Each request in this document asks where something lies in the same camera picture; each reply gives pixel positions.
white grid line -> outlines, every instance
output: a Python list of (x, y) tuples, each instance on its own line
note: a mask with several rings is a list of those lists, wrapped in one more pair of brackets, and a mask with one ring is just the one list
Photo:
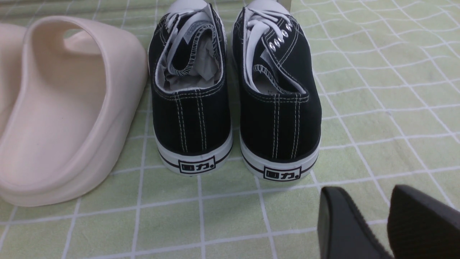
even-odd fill
[[(311, 10), (312, 10), (312, 11), (314, 12), (314, 14), (316, 15), (316, 18), (317, 18), (319, 21), (321, 21), (321, 18), (320, 18), (319, 15), (316, 13), (316, 11), (314, 11), (313, 9), (311, 9)], [(329, 37), (329, 33), (328, 33), (328, 31), (326, 30), (326, 27), (324, 26), (324, 24), (321, 24), (321, 26), (322, 26), (322, 28), (323, 28), (324, 33), (326, 34), (326, 36)], [(335, 42), (332, 41), (332, 44), (333, 44), (337, 49), (339, 49), (338, 46), (335, 44)], [(347, 61), (350, 63), (350, 65), (353, 66), (352, 62), (348, 59), (348, 57), (345, 56), (345, 58), (346, 58)], [(355, 69), (355, 70), (356, 70), (356, 72), (358, 73), (358, 75), (360, 76), (360, 78), (362, 79), (362, 81), (363, 81), (363, 82), (366, 84), (366, 86), (367, 86), (367, 82), (364, 80), (364, 78), (362, 77), (362, 75), (359, 73), (359, 71), (358, 71), (357, 69)], [(319, 79), (318, 79), (318, 83), (319, 83), (321, 89), (323, 90), (323, 92), (326, 92), (326, 90), (324, 89), (324, 86), (322, 85), (322, 83), (321, 83), (321, 81), (320, 81)], [(348, 128), (347, 128), (347, 126), (345, 125), (345, 123), (344, 123), (344, 121), (342, 120), (342, 118), (340, 117), (339, 112), (338, 112), (337, 109), (334, 107), (334, 104), (332, 103), (332, 101), (329, 99), (329, 97), (328, 97), (327, 95), (326, 95), (326, 99), (328, 100), (329, 105), (331, 106), (331, 108), (332, 108), (332, 110), (334, 111), (334, 113), (335, 113), (337, 116), (339, 116), (338, 119), (339, 119), (339, 121), (340, 121), (340, 124), (342, 124), (342, 127), (344, 128), (346, 134), (348, 135), (348, 138), (350, 139), (350, 141), (351, 141), (353, 147), (355, 148), (355, 150), (356, 150), (358, 156), (360, 157), (361, 161), (364, 163), (364, 166), (366, 167), (366, 169), (367, 169), (369, 175), (370, 175), (371, 178), (373, 179), (374, 184), (375, 184), (375, 186), (377, 187), (377, 190), (379, 191), (379, 193), (380, 193), (380, 195), (382, 196), (382, 198), (383, 198), (383, 200), (385, 201), (385, 203), (387, 203), (387, 205), (389, 206), (389, 205), (390, 205), (390, 201), (387, 199), (387, 197), (385, 196), (385, 193), (384, 193), (383, 190), (382, 190), (382, 187), (380, 186), (380, 184), (379, 184), (379, 183), (377, 182), (377, 180), (375, 179), (374, 173), (372, 172), (372, 169), (370, 168), (368, 162), (366, 161), (366, 159), (365, 159), (364, 156), (362, 155), (362, 153), (361, 153), (359, 147), (356, 145), (355, 140), (354, 140), (353, 137), (351, 136), (350, 131), (348, 130)]]
[(267, 229), (268, 239), (270, 242), (271, 254), (273, 259), (278, 259), (278, 253), (276, 252), (275, 242), (273, 241), (273, 235), (271, 232), (270, 221), (268, 220), (267, 211), (265, 209), (264, 196), (262, 195), (262, 189), (260, 188), (260, 182), (257, 176), (254, 176), (256, 182), (257, 193), (259, 194), (260, 208), (262, 210), (262, 217), (264, 218), (265, 227)]
[[(440, 173), (440, 172), (455, 171), (455, 170), (460, 170), (460, 165), (459, 166), (452, 166), (452, 167), (445, 167), (445, 168), (431, 169), (431, 170), (423, 169), (423, 170), (417, 170), (417, 171), (409, 171), (409, 172), (394, 173), (394, 174), (389, 174), (389, 175), (381, 175), (381, 176), (375, 176), (375, 179), (377, 179), (377, 180), (390, 179), (390, 178), (403, 177), (403, 176), (422, 174), (422, 173)], [(296, 186), (292, 186), (292, 187), (280, 187), (280, 188), (267, 188), (267, 189), (253, 190), (253, 191), (243, 191), (243, 192), (237, 192), (237, 193), (231, 193), (231, 194), (213, 194), (213, 195), (203, 196), (202, 199), (203, 200), (211, 200), (211, 199), (219, 199), (219, 198), (228, 198), (228, 197), (235, 197), (235, 196), (242, 196), (242, 195), (258, 194), (259, 192), (262, 192), (263, 194), (264, 193), (272, 193), (272, 192), (284, 192), (284, 191), (289, 191), (289, 190), (294, 190), (294, 189), (312, 188), (312, 187), (328, 186), (328, 185), (343, 185), (343, 184), (349, 184), (349, 183), (369, 182), (369, 181), (372, 181), (372, 180), (373, 179), (371, 177), (365, 177), (365, 178), (342, 180), (342, 181), (318, 182), (318, 184), (296, 185)], [(143, 209), (143, 208), (167, 206), (167, 205), (172, 205), (172, 204), (185, 203), (185, 202), (194, 202), (194, 201), (198, 201), (198, 197), (187, 198), (187, 199), (178, 199), (178, 200), (170, 200), (170, 201), (164, 201), (164, 202), (154, 202), (154, 203), (149, 203), (149, 204), (143, 204), (140, 207), (141, 207), (141, 209)], [(123, 208), (116, 208), (116, 209), (108, 209), (108, 210), (103, 210), (103, 211), (78, 213), (76, 215), (70, 214), (70, 215), (54, 216), (54, 217), (46, 217), (46, 218), (36, 218), (36, 219), (26, 219), (26, 220), (11, 220), (11, 221), (7, 221), (7, 222), (0, 222), (0, 225), (8, 226), (8, 225), (17, 225), (17, 224), (34, 224), (34, 223), (39, 223), (39, 222), (49, 222), (49, 221), (58, 221), (58, 220), (62, 220), (62, 219), (70, 219), (70, 218), (73, 218), (74, 216), (76, 218), (81, 218), (81, 217), (94, 216), (94, 215), (99, 215), (99, 214), (108, 214), (108, 213), (114, 213), (114, 212), (132, 211), (132, 210), (136, 210), (137, 207), (138, 206), (130, 206), (130, 207), (123, 207)]]
[(3, 248), (3, 243), (5, 242), (6, 234), (10, 230), (10, 226), (11, 226), (11, 224), (13, 222), (14, 215), (16, 215), (16, 211), (17, 211), (17, 206), (14, 206), (13, 209), (11, 210), (10, 218), (8, 219), (8, 222), (6, 222), (6, 227), (3, 230), (3, 233), (1, 234), (1, 237), (0, 237), (0, 252), (1, 252), (1, 249)]
[[(147, 91), (147, 95), (149, 97), (147, 105), (150, 106), (151, 96), (150, 96), (149, 91)], [(142, 187), (144, 185), (145, 154), (146, 154), (147, 140), (148, 140), (147, 135), (149, 134), (149, 121), (150, 121), (149, 118), (150, 118), (150, 113), (147, 112), (145, 115), (144, 142), (142, 146), (142, 159), (141, 159), (141, 167), (140, 167), (140, 173), (139, 173), (139, 188), (138, 188), (138, 198), (137, 198), (137, 205), (136, 205), (136, 222), (134, 225), (134, 234), (132, 238), (131, 259), (135, 259), (135, 252), (136, 252), (138, 235), (139, 235), (139, 222), (140, 222), (140, 213), (141, 213), (141, 205), (142, 205)]]
[[(385, 24), (390, 28), (390, 30), (392, 30), (393, 33), (395, 33), (394, 30), (393, 30), (393, 28), (392, 28), (386, 21), (385, 21)], [(377, 45), (375, 44), (375, 42), (374, 42), (374, 40), (372, 39), (371, 35), (369, 35), (368, 32), (366, 32), (366, 34), (368, 35), (369, 40), (371, 41), (371, 43), (373, 44), (373, 46), (374, 46), (375, 48), (377, 48)], [(378, 52), (378, 53), (380, 54), (380, 56), (384, 59), (384, 61), (385, 61), (389, 66), (391, 66), (391, 63), (386, 59), (386, 57), (383, 55), (383, 53), (382, 53), (380, 50), (377, 50), (377, 52)], [(401, 79), (401, 81), (402, 81), (404, 84), (409, 85), (409, 84), (406, 82), (406, 80), (397, 72), (397, 70), (394, 69), (394, 67), (392, 67), (392, 69), (393, 69), (393, 71), (398, 75), (398, 77)], [(428, 107), (428, 105), (418, 96), (418, 94), (417, 94), (412, 88), (410, 88), (410, 89), (411, 89), (412, 92), (419, 98), (419, 100), (420, 100), (426, 107)], [(382, 108), (385, 109), (385, 107), (383, 106), (383, 104), (382, 104), (382, 103), (380, 102), (380, 100), (378, 99), (377, 95), (376, 95), (371, 89), (369, 89), (369, 90), (370, 90), (371, 93), (373, 94), (374, 98), (375, 98), (375, 99), (379, 102), (379, 104), (382, 106)], [(432, 109), (430, 109), (430, 108), (429, 108), (429, 111), (430, 111), (430, 112), (432, 113), (432, 115), (436, 118), (436, 120), (437, 120), (437, 121), (438, 121), (438, 122), (439, 122), (439, 123), (440, 123), (440, 124), (451, 134), (451, 135), (452, 135), (452, 137), (453, 137), (457, 142), (459, 142), (459, 140), (457, 139), (456, 135), (455, 135), (454, 133), (452, 133), (452, 132), (450, 131), (450, 129), (444, 124), (444, 122), (442, 122), (442, 121), (438, 118), (438, 116), (436, 115), (436, 113), (435, 113)], [(425, 163), (423, 162), (423, 160), (420, 158), (420, 156), (418, 155), (418, 153), (415, 151), (415, 149), (414, 149), (414, 147), (412, 146), (412, 144), (410, 143), (410, 141), (405, 137), (405, 134), (404, 134), (403, 130), (402, 130), (401, 127), (396, 123), (396, 121), (395, 121), (395, 119), (393, 118), (393, 116), (390, 116), (390, 119), (392, 120), (392, 122), (394, 123), (394, 125), (396, 126), (396, 128), (398, 129), (398, 131), (400, 132), (400, 134), (404, 137), (405, 142), (407, 143), (407, 145), (409, 146), (409, 148), (411, 149), (411, 151), (414, 153), (414, 155), (415, 155), (415, 157), (417, 158), (417, 160), (418, 160), (418, 161), (420, 162), (420, 164), (427, 170), (428, 167), (425, 165)], [(448, 203), (451, 207), (455, 208), (454, 204), (452, 203), (452, 201), (450, 200), (450, 198), (446, 195), (445, 191), (441, 188), (441, 186), (439, 185), (439, 183), (435, 180), (435, 178), (433, 177), (433, 175), (430, 174), (430, 173), (428, 173), (428, 175), (430, 176), (430, 178), (432, 179), (432, 181), (435, 183), (436, 187), (439, 189), (439, 191), (441, 192), (441, 194), (443, 195), (443, 197), (444, 197), (444, 199), (447, 201), (447, 203)]]
[(43, 3), (37, 8), (37, 10), (35, 11), (34, 15), (32, 16), (32, 18), (27, 23), (26, 27), (29, 27), (32, 24), (32, 21), (35, 19), (35, 17), (37, 16), (38, 12), (45, 5), (45, 3), (46, 3), (46, 0), (44, 0)]
[(198, 182), (198, 206), (200, 209), (200, 241), (201, 241), (201, 259), (206, 259), (206, 245), (204, 236), (204, 208), (203, 208), (203, 194), (201, 189), (201, 176), (197, 177)]
[(65, 241), (64, 251), (62, 252), (61, 259), (66, 259), (67, 253), (69, 252), (70, 241), (72, 240), (72, 233), (75, 227), (75, 221), (77, 220), (78, 210), (80, 209), (81, 197), (78, 198), (77, 203), (75, 205), (74, 214), (72, 216), (72, 221), (70, 222), (70, 228), (67, 232), (67, 239)]
[(0, 20), (0, 23), (2, 23), (5, 20), (8, 14), (10, 14), (11, 10), (13, 10), (17, 6), (18, 3), (19, 3), (19, 0), (15, 0), (14, 4), (10, 7), (10, 9), (8, 9), (8, 11), (6, 11), (5, 15)]

sneaker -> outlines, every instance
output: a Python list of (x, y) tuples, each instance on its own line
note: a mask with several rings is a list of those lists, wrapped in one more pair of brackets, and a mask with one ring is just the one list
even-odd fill
[(153, 126), (170, 170), (196, 175), (220, 168), (232, 129), (222, 20), (203, 0), (178, 0), (149, 47)]
[(255, 0), (241, 11), (232, 36), (244, 162), (267, 180), (305, 177), (318, 157), (321, 103), (304, 32), (281, 4)]

white stitching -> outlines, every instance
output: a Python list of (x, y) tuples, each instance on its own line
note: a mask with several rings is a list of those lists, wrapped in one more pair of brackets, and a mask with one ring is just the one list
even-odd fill
[(179, 98), (178, 98), (177, 100), (178, 100), (179, 106), (180, 106), (180, 115), (181, 115), (181, 117), (182, 117), (182, 128), (183, 128), (183, 131), (184, 131), (184, 146), (185, 146), (185, 151), (184, 151), (184, 152), (188, 152), (188, 148), (187, 148), (187, 137), (186, 137), (186, 134), (185, 134), (184, 114), (182, 113), (182, 103), (180, 102), (180, 99), (179, 99)]
[(200, 133), (201, 133), (201, 149), (204, 151), (204, 137), (203, 137), (203, 126), (201, 124), (201, 112), (200, 112), (200, 101), (198, 100), (198, 90), (196, 92), (196, 105), (198, 105), (198, 117), (200, 119)]
[[(225, 80), (224, 78), (222, 78), (223, 80), (220, 82), (220, 85), (219, 84), (216, 84), (217, 87), (216, 88), (212, 88), (210, 90), (206, 90), (204, 91), (203, 93), (204, 94), (207, 94), (207, 95), (203, 95), (204, 97), (206, 96), (210, 96), (210, 95), (213, 95), (215, 94), (216, 92), (220, 91), (222, 89), (222, 87), (224, 86), (224, 83), (225, 83)], [(153, 89), (155, 90), (155, 92), (163, 99), (165, 100), (174, 100), (174, 98), (170, 97), (170, 96), (167, 96), (165, 95), (165, 93), (161, 92), (159, 89), (158, 89), (158, 86), (155, 84), (156, 87), (153, 87)], [(193, 98), (196, 98), (196, 94), (195, 93), (191, 93), (191, 94), (178, 94), (178, 93), (172, 93), (172, 94), (176, 94), (178, 97), (182, 97), (182, 96), (187, 96), (187, 95), (192, 95), (192, 97), (183, 97), (181, 99), (193, 99)]]
[[(248, 89), (246, 89), (246, 93), (248, 93), (250, 96), (252, 96), (253, 98), (259, 100), (259, 101), (262, 101), (262, 102), (268, 102), (268, 103), (273, 103), (273, 100), (272, 98), (269, 98), (269, 97), (262, 97), (262, 96), (256, 96), (255, 94), (251, 93)], [(300, 97), (300, 98), (294, 98), (294, 97), (290, 97), (290, 98), (287, 98), (287, 97), (280, 97), (278, 96), (278, 103), (294, 103), (294, 102), (300, 102), (300, 103), (304, 103), (304, 102), (308, 102), (308, 99), (310, 98), (309, 95), (305, 96), (305, 97)]]
[(204, 135), (204, 149), (207, 149), (207, 135), (206, 135), (206, 123), (204, 120), (204, 109), (203, 109), (203, 98), (200, 92), (200, 103), (201, 103), (201, 118), (203, 119), (203, 135)]
[(295, 137), (297, 135), (297, 102), (294, 104), (294, 139), (292, 142), (291, 159), (294, 158)]
[(271, 158), (275, 158), (275, 125), (276, 125), (276, 95), (275, 97), (275, 109), (273, 110), (273, 151), (271, 151)]
[(280, 95), (278, 95), (278, 113), (276, 115), (276, 153), (275, 158), (278, 157), (278, 145), (279, 145), (279, 138), (280, 138)]
[(175, 100), (176, 100), (176, 107), (177, 107), (177, 117), (179, 119), (179, 129), (180, 129), (180, 145), (182, 146), (182, 151), (185, 152), (185, 148), (184, 148), (184, 140), (182, 138), (182, 123), (181, 123), (181, 120), (180, 120), (180, 114), (179, 114), (179, 103), (178, 103), (178, 99), (176, 98), (176, 96), (174, 96)]
[(294, 50), (295, 44), (297, 44), (297, 40), (299, 39), (299, 31), (296, 30), (297, 33), (294, 33), (294, 40), (292, 41), (292, 44), (289, 46), (288, 50), (284, 53), (284, 55), (280, 59), (280, 63), (284, 63), (286, 59), (289, 57), (291, 54), (292, 50)]
[(299, 134), (300, 134), (300, 103), (297, 103), (297, 140), (295, 143), (294, 157), (297, 156), (297, 147), (299, 146)]

black stripe on sole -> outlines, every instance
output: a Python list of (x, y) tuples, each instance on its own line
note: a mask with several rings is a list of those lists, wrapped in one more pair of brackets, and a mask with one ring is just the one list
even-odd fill
[[(163, 161), (165, 161), (172, 167), (179, 168), (179, 171), (181, 174), (194, 175), (194, 174), (204, 173), (204, 172), (214, 169), (217, 164), (221, 163), (223, 160), (225, 160), (225, 158), (227, 158), (230, 155), (232, 148), (233, 148), (233, 144), (230, 147), (230, 150), (227, 152), (227, 154), (225, 154), (225, 156), (223, 156), (221, 159), (217, 161), (215, 161), (215, 156), (212, 156), (209, 159), (206, 159), (203, 161), (197, 161), (197, 162), (186, 162), (186, 161), (179, 160), (178, 165), (168, 161), (165, 157), (163, 157), (163, 155), (160, 153), (160, 150), (158, 150), (158, 153), (160, 154)], [(192, 170), (192, 168), (195, 169), (196, 166), (200, 168), (199, 171)]]
[[(246, 163), (251, 168), (253, 168), (257, 172), (263, 174), (264, 179), (274, 181), (274, 182), (289, 182), (289, 181), (294, 181), (294, 180), (300, 179), (301, 175), (303, 173), (307, 172), (308, 170), (310, 170), (315, 165), (316, 161), (318, 160), (318, 157), (316, 157), (315, 161), (313, 162), (313, 164), (310, 167), (308, 167), (307, 169), (304, 169), (304, 170), (301, 170), (300, 169), (301, 167), (297, 167), (295, 169), (280, 170), (280, 169), (269, 168), (267, 166), (264, 166), (264, 170), (261, 170), (261, 169), (255, 167), (253, 164), (251, 164), (246, 159), (246, 157), (244, 155), (243, 155), (243, 159), (244, 159), (244, 161), (246, 161)], [(272, 174), (273, 176), (268, 176), (265, 173), (265, 171), (270, 171), (269, 173)]]

